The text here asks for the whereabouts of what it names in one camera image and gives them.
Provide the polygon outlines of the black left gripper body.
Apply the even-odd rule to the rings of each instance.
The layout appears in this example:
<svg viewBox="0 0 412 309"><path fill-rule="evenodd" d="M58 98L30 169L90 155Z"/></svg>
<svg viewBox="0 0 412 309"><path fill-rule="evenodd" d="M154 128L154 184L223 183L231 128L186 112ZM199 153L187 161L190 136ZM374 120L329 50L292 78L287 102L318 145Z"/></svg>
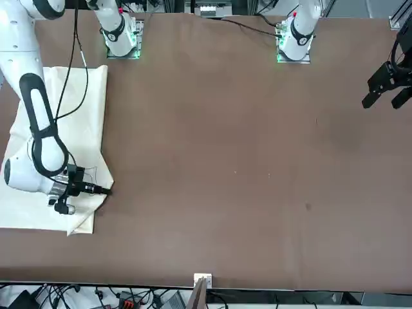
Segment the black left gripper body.
<svg viewBox="0 0 412 309"><path fill-rule="evenodd" d="M383 93L411 85L411 27L403 27L396 36L389 60L368 80L370 93Z"/></svg>

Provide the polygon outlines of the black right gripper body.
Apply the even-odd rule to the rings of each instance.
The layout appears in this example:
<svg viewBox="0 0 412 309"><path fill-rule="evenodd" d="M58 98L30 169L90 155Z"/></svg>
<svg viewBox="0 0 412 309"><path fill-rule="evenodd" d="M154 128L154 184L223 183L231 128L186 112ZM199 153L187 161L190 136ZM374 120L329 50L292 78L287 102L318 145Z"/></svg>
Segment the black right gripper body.
<svg viewBox="0 0 412 309"><path fill-rule="evenodd" d="M66 176L68 177L66 193L68 196L78 196L81 192L85 192L84 171L84 167L68 164L66 168Z"/></svg>

